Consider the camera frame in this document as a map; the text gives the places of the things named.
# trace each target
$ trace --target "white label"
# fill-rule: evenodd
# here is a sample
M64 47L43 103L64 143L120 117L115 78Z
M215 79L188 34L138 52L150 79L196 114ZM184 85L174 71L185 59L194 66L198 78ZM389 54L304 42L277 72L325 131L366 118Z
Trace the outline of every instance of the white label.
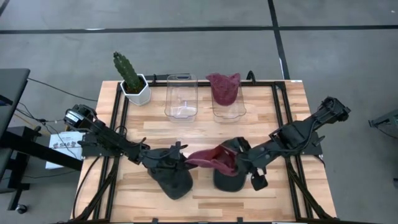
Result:
M75 117L79 118L79 119L84 119L84 117L78 113L75 113L73 111L69 111L68 113L71 113L72 115L74 115Z
M74 115L72 115L70 113L67 113L66 117L71 119L74 122L78 122L79 121L79 119L77 117L75 117Z

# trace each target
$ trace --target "wooden tabletop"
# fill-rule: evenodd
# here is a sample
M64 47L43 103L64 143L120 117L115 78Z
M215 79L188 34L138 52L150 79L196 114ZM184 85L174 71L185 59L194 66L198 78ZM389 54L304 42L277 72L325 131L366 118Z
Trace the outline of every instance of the wooden tabletop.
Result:
M98 118L109 125L118 82L103 82L96 112ZM290 109L293 119L305 119L310 110L302 82L286 81ZM211 92L209 87L198 87L198 114L193 123L171 123L164 114L166 87L151 88L150 103L138 107L129 104L126 127L127 138L138 142L146 137L146 144L152 149L170 147L176 141L189 146L184 153L212 149L227 139L245 137L253 147L269 139L268 134L278 128L274 100L268 86L242 87L247 113L233 124L219 124L213 121ZM279 92L284 122L287 122L282 93ZM120 123L123 101L119 105L117 125ZM86 158L80 181L94 158ZM302 156L303 168L309 191L325 209L335 216L323 164L313 156ZM102 158L91 170L83 184L76 206L76 213L87 206L98 188ZM293 221L294 211L283 158L267 166L268 187L255 191L248 179L242 190L235 193L222 192L213 186L212 169L191 170L193 188L186 196L172 200L163 193L142 165L135 165L123 157L119 165L118 181L113 202L112 222L235 222L243 217L246 222ZM301 214L305 216L302 194L298 199ZM105 214L108 193L104 194L100 218Z

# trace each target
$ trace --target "hexagonal white pot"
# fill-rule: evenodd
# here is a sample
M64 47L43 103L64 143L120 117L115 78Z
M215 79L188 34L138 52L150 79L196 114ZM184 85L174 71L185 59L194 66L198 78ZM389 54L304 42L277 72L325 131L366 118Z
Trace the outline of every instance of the hexagonal white pot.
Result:
M129 98L129 101L131 103L134 103L137 106L142 106L150 102L150 88L147 80L145 79L145 76L143 74L137 74L137 75L141 77L145 82L145 87L141 90L140 93L138 94L127 93L126 90L124 90L123 88L124 81L120 83L120 87L122 88L124 95L127 98Z

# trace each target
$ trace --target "cactus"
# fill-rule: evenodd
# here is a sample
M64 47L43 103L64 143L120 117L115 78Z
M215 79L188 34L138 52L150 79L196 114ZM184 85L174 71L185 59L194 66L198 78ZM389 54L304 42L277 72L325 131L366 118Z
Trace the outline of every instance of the cactus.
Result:
M114 66L123 77L127 85L127 91L132 94L138 94L143 89L143 83L139 79L136 71L133 69L130 61L121 53L113 53Z

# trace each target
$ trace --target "potted cactus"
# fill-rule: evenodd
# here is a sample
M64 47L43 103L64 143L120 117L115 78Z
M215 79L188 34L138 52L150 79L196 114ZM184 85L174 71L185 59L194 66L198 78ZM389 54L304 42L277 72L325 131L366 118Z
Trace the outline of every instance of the potted cactus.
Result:
M113 53L114 66L123 77L120 86L131 103L142 106L150 101L150 89L143 74L137 74L130 61L121 53Z

